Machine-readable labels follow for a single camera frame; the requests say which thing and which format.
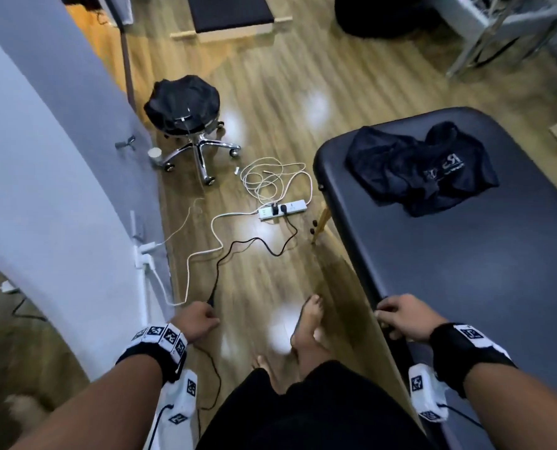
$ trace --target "black pants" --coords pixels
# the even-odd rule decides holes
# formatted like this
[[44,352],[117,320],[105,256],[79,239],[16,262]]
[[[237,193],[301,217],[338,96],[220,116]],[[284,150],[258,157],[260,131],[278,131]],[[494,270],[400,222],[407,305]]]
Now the black pants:
[[273,390],[266,371],[252,371],[218,409],[197,450],[343,445],[431,447],[414,420],[382,388],[328,361],[284,395]]

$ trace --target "person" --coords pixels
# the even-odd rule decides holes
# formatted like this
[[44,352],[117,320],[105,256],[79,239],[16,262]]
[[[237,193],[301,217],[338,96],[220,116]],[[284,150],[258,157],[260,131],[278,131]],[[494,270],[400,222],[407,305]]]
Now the person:
[[[451,325],[412,295],[383,300],[376,316],[393,327],[390,337],[422,342]],[[267,360],[257,357],[256,368],[218,409],[198,450],[432,448],[387,393],[334,360],[314,339],[322,317],[323,300],[313,295],[291,338],[303,381],[278,394]],[[171,322],[189,343],[220,324],[203,302],[189,305]],[[557,393],[537,379],[509,364],[480,362],[460,382],[495,447],[557,449]],[[161,388],[162,369],[153,357],[126,357],[12,448],[141,449]]]

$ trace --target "person's left hand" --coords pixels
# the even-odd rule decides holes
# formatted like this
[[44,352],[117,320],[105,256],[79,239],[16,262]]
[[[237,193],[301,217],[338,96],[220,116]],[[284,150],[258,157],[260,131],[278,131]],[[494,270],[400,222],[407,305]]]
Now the person's left hand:
[[185,335],[189,343],[194,343],[220,325],[220,319],[207,303],[193,302],[180,310],[170,323]]

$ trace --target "black massage table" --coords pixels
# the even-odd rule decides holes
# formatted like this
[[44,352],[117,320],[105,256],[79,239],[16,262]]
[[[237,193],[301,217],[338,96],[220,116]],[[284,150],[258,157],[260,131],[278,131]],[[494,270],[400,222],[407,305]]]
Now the black massage table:
[[[372,307],[388,295],[413,293],[484,331],[520,368],[557,389],[557,190],[477,110],[448,108],[377,127],[424,139],[445,120],[485,145],[499,188],[420,218],[400,204],[378,206],[344,164],[355,135],[349,132],[324,143],[314,160],[335,226]],[[414,363],[432,362],[427,346],[411,343],[409,350]],[[447,400],[475,416],[457,393],[448,391]],[[483,430],[455,414],[443,431],[452,448],[492,448]]]

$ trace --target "wristband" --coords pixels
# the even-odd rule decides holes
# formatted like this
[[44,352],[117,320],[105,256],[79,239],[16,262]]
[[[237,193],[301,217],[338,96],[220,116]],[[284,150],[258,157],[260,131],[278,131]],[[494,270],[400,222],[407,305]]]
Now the wristband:
[[514,368],[507,351],[473,326],[446,323],[430,336],[437,377],[465,398],[464,379],[478,363],[499,363]]
[[116,364],[132,355],[149,355],[162,369],[162,384],[174,383],[185,364],[186,345],[185,335],[174,325],[150,325],[133,336]]

